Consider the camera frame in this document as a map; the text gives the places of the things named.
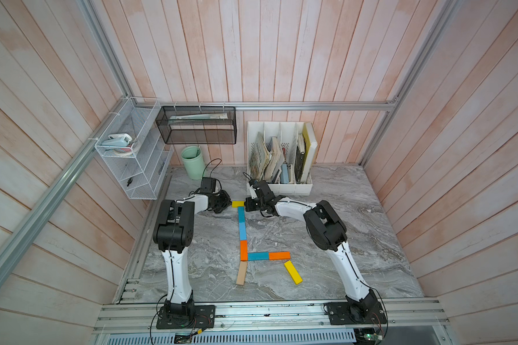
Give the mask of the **small yellow wooden block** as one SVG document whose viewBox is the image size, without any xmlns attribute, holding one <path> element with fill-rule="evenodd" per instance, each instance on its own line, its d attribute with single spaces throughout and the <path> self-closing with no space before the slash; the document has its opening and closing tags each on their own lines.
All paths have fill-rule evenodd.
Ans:
<svg viewBox="0 0 518 345">
<path fill-rule="evenodd" d="M 232 207 L 233 208 L 239 208 L 239 207 L 244 207 L 245 206 L 245 202 L 244 201 L 233 201 L 232 202 Z"/>
</svg>

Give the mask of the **teal wooden block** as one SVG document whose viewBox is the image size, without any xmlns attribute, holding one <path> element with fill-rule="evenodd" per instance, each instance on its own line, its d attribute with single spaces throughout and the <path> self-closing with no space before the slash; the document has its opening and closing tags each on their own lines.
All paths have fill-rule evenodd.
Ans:
<svg viewBox="0 0 518 345">
<path fill-rule="evenodd" d="M 245 222 L 245 209 L 243 206 L 240 206 L 237 208 L 238 212 L 238 222 L 240 224 L 243 224 Z"/>
<path fill-rule="evenodd" d="M 268 252 L 249 252 L 249 253 L 247 253 L 247 260 L 248 261 L 269 260 L 269 253 Z"/>
</svg>

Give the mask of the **light blue wooden block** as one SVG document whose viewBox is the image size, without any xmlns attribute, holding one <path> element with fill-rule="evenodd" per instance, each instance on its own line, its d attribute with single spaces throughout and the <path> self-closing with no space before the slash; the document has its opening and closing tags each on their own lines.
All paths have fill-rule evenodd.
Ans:
<svg viewBox="0 0 518 345">
<path fill-rule="evenodd" d="M 240 222 L 238 225 L 239 225 L 240 240 L 245 241 L 247 239 L 245 222 Z"/>
</svg>

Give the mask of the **orange wooden block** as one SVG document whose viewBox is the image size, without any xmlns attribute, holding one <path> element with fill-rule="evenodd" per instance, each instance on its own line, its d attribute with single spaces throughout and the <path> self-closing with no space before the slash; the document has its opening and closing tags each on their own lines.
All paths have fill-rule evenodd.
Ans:
<svg viewBox="0 0 518 345">
<path fill-rule="evenodd" d="M 248 261 L 247 240 L 240 241 L 240 260 L 242 262 Z"/>
<path fill-rule="evenodd" d="M 290 260 L 291 253 L 290 252 L 269 252 L 268 259 L 269 260 Z"/>
</svg>

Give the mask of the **long yellow wooden block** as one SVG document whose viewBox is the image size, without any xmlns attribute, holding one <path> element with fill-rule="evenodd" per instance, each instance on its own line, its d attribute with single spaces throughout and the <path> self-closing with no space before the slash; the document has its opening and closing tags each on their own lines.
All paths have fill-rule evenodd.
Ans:
<svg viewBox="0 0 518 345">
<path fill-rule="evenodd" d="M 288 260 L 284 263 L 284 267 L 286 268 L 286 271 L 289 273 L 291 279 L 293 280 L 295 285 L 299 285 L 303 282 L 302 277 L 298 273 L 296 267 L 291 262 L 291 260 Z"/>
</svg>

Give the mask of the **natural wooden block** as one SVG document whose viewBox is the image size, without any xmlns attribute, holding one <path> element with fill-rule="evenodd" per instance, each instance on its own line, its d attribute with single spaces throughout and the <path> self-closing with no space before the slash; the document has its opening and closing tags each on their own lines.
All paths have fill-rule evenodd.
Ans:
<svg viewBox="0 0 518 345">
<path fill-rule="evenodd" d="M 247 273 L 247 264 L 248 264 L 248 262 L 246 262 L 246 261 L 241 261 L 239 264 L 238 273 L 237 273 L 237 281 L 236 281 L 237 285 L 245 284 L 245 277 L 246 277 L 246 273 Z"/>
</svg>

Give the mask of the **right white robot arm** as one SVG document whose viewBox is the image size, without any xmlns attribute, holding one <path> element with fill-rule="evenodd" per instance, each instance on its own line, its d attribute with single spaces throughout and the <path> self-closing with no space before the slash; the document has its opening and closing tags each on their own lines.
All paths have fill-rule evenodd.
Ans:
<svg viewBox="0 0 518 345">
<path fill-rule="evenodd" d="M 328 201 L 315 203 L 297 201 L 285 195 L 276 195 L 266 181 L 250 179 L 253 189 L 245 200 L 247 212 L 259 211 L 268 216 L 279 216 L 303 221 L 309 237 L 334 264 L 345 288 L 349 313 L 355 320 L 363 320 L 375 312 L 385 312 L 384 302 L 369 286 L 351 254 L 347 227 Z"/>
</svg>

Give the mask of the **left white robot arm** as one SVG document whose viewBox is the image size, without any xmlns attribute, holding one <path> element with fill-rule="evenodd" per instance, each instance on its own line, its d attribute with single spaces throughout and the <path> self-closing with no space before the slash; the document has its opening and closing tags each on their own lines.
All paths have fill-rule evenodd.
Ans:
<svg viewBox="0 0 518 345">
<path fill-rule="evenodd" d="M 189 196 L 161 202 L 153 230 L 165 262 L 168 292 L 161 317 L 182 323 L 195 317 L 193 290 L 188 276 L 188 248 L 194 236 L 194 216 L 203 211 L 219 214 L 231 204 L 229 194 L 216 178 L 205 177 Z"/>
</svg>

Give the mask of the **white plastic file organizer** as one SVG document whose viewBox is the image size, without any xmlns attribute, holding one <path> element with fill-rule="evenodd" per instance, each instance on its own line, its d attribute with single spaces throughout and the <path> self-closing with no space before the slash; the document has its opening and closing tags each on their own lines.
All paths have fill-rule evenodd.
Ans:
<svg viewBox="0 0 518 345">
<path fill-rule="evenodd" d="M 306 151 L 302 136 L 305 123 L 250 122 L 247 124 L 248 160 L 251 154 L 251 143 L 260 132 L 271 154 L 271 160 L 262 181 L 266 181 L 276 194 L 307 196 L 312 191 L 310 173 L 307 183 L 300 183 Z"/>
</svg>

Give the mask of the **cream hardcover book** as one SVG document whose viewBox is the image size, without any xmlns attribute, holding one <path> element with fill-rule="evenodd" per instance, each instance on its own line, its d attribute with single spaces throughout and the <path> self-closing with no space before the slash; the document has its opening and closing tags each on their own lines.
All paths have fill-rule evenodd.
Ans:
<svg viewBox="0 0 518 345">
<path fill-rule="evenodd" d="M 307 183 L 309 178 L 309 173 L 316 155 L 318 142 L 315 135 L 315 131 L 313 128 L 312 122 L 306 122 L 304 128 L 302 130 L 302 136 L 304 138 L 305 143 L 305 156 L 304 163 L 302 167 L 302 175 L 300 178 L 300 183 Z"/>
</svg>

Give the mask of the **illustrated Chinese history book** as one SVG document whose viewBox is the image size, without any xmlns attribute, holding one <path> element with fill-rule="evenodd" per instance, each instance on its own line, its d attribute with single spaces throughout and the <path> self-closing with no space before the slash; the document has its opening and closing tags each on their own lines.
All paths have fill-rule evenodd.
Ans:
<svg viewBox="0 0 518 345">
<path fill-rule="evenodd" d="M 248 161 L 251 177 L 258 181 L 263 180 L 264 172 L 270 160 L 271 154 L 264 141 L 264 136 L 258 132 L 255 141 L 251 143 L 251 154 Z"/>
</svg>

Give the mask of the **mint green plastic cup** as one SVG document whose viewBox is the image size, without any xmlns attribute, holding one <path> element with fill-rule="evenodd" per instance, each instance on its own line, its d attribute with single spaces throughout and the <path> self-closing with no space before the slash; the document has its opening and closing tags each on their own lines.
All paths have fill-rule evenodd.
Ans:
<svg viewBox="0 0 518 345">
<path fill-rule="evenodd" d="M 188 177 L 194 181 L 201 180 L 205 170 L 201 148 L 199 146 L 188 146 L 182 150 L 181 158 Z"/>
</svg>

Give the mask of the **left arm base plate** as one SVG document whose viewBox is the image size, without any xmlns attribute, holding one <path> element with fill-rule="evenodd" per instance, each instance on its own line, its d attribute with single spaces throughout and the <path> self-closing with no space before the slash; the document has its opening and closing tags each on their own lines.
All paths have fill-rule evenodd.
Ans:
<svg viewBox="0 0 518 345">
<path fill-rule="evenodd" d="M 191 303 L 165 303 L 159 310 L 156 328 L 163 329 L 212 329 L 215 305 L 195 306 Z"/>
</svg>

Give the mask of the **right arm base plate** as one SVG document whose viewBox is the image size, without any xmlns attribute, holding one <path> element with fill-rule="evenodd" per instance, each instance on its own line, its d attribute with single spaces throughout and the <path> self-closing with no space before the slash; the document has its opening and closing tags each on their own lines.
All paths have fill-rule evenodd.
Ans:
<svg viewBox="0 0 518 345">
<path fill-rule="evenodd" d="M 325 313 L 331 325 L 387 324 L 385 310 L 378 301 L 371 305 L 351 302 L 325 303 Z"/>
</svg>

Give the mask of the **aluminium front rail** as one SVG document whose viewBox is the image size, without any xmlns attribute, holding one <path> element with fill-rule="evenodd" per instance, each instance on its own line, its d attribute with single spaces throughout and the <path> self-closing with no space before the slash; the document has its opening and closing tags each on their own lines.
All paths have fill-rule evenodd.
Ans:
<svg viewBox="0 0 518 345">
<path fill-rule="evenodd" d="M 217 303 L 212 315 L 189 322 L 198 329 L 208 322 L 215 331 L 266 331 L 283 329 L 334 329 L 326 300 L 290 300 Z M 390 298 L 384 301 L 387 322 L 382 328 L 447 326 L 450 320 L 435 298 Z M 119 304 L 102 307 L 95 334 L 132 334 L 156 331 L 155 304 Z"/>
</svg>

